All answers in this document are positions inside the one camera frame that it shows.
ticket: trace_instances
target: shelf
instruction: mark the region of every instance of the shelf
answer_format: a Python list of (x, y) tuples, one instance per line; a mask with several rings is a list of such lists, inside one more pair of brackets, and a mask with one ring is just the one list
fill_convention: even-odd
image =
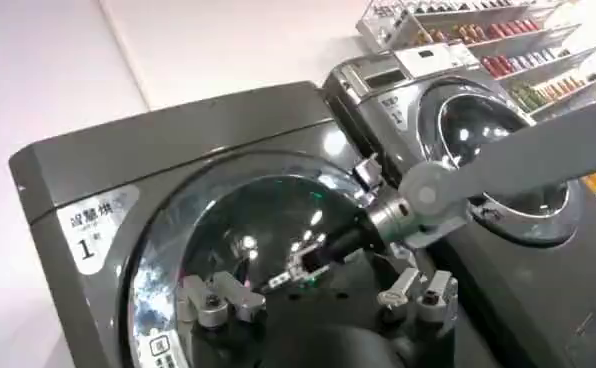
[(546, 105), (543, 105), (542, 107), (529, 113), (529, 115), (531, 115), (532, 118), (535, 118), (535, 117), (539, 116), (540, 114), (544, 114), (545, 112), (547, 112), (549, 110), (553, 110), (553, 109), (565, 106), (567, 104), (567, 102), (571, 101), (572, 99), (574, 99), (577, 96), (580, 96), (581, 94), (585, 93), (586, 91), (589, 91), (593, 87), (596, 87), (596, 80), (585, 84), (584, 86), (578, 88), (577, 90), (575, 90), (573, 92), (563, 95), (556, 101), (553, 101)]
[(509, 87), (511, 84), (519, 81), (525, 82), (527, 84), (537, 84), (566, 72), (572, 67), (582, 63), (594, 52), (596, 52), (596, 46), (575, 54), (552, 60), (531, 69), (525, 69), (516, 73), (507, 74), (505, 76), (496, 78), (496, 80), (500, 82), (503, 87)]
[(468, 45), (467, 48), (478, 58), (490, 55), (521, 55), (529, 50), (542, 50), (560, 44), (580, 24), (572, 24), (540, 31), (526, 32), (510, 37), (498, 38)]
[(451, 12), (414, 14), (420, 24), (429, 29), (430, 25), (441, 24), (491, 24), (517, 19), (529, 9), (529, 5), (504, 6), (481, 10), (459, 10)]

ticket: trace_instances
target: white label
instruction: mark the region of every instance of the white label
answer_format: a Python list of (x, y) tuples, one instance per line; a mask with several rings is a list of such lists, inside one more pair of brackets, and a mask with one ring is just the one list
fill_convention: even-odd
[(57, 211), (80, 273), (93, 275), (102, 269), (118, 228), (138, 197), (138, 188), (128, 185)]
[(401, 67), (414, 78), (462, 66), (444, 43), (394, 51)]
[(188, 368), (175, 331), (142, 336), (138, 344), (142, 368)]
[(462, 42), (450, 45), (449, 52), (458, 58), (463, 65), (480, 65), (480, 60)]
[(389, 119), (396, 125), (398, 129), (406, 131), (409, 128), (407, 116), (400, 109), (398, 96), (394, 94), (386, 94), (378, 97), (378, 101), (382, 107), (384, 107), (385, 113)]

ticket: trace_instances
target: metal clamp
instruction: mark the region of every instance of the metal clamp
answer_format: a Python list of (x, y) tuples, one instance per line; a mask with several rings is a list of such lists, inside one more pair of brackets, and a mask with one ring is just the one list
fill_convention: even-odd
[(199, 276), (190, 275), (183, 278), (179, 296), (183, 304), (185, 301), (191, 302), (198, 323), (205, 328), (220, 327), (229, 318), (227, 302), (211, 291)]
[(376, 160), (376, 154), (362, 160), (353, 168), (354, 176), (360, 181), (366, 191), (377, 188), (382, 183), (382, 166)]
[(418, 269), (407, 268), (391, 288), (378, 294), (378, 304), (390, 311), (391, 318), (400, 319), (406, 316), (407, 304), (420, 295), (420, 277)]
[(253, 322), (256, 315), (265, 309), (264, 296), (252, 292), (226, 271), (215, 273), (211, 278), (211, 286), (234, 306), (236, 318), (241, 321)]
[(458, 281), (451, 272), (436, 271), (416, 305), (421, 321), (444, 326), (453, 324), (458, 312)]

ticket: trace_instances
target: washing machine door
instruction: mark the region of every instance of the washing machine door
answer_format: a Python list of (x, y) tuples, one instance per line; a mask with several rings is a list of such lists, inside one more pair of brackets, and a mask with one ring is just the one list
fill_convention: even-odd
[[(427, 159), (460, 167), (480, 148), (535, 124), (502, 96), (476, 85), (432, 87), (421, 98), (418, 129)], [(573, 235), (580, 219), (576, 181), (517, 196), (474, 198), (472, 213), (491, 231), (528, 246), (553, 246)]]
[(190, 178), (163, 204), (134, 257), (121, 306), (128, 359), (143, 368), (221, 366), (198, 353), (177, 321), (179, 280), (228, 271), (263, 293), (292, 252), (348, 223), (363, 194), (341, 169), (296, 153), (243, 154)]

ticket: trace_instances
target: front-load washing machine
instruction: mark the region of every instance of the front-load washing machine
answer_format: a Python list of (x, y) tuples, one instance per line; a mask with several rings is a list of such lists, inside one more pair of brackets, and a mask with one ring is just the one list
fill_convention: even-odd
[[(370, 197), (349, 174), (361, 160), (306, 82), (168, 108), (15, 154), (14, 180), (76, 366), (271, 368), (322, 358), (351, 367), (341, 351), (356, 356), (354, 366), (401, 366), (363, 332), (375, 323), (376, 290), (362, 257), (301, 288), (267, 292), (290, 253), (323, 242)], [(247, 301), (239, 318), (260, 307), (250, 292), (263, 295), (266, 329), (224, 325), (233, 311), (211, 293), (191, 308), (207, 292), (203, 281)], [(314, 322), (351, 326), (346, 342), (296, 332)], [(498, 366), (467, 319), (456, 336), (458, 366)]]
[[(420, 161), (460, 167), (483, 144), (535, 124), (455, 47), (353, 59), (325, 82), (343, 129), (394, 186)], [(596, 199), (574, 181), (484, 193), (470, 212), (474, 223), (429, 250), (457, 275), (494, 350), (513, 366), (596, 367)]]

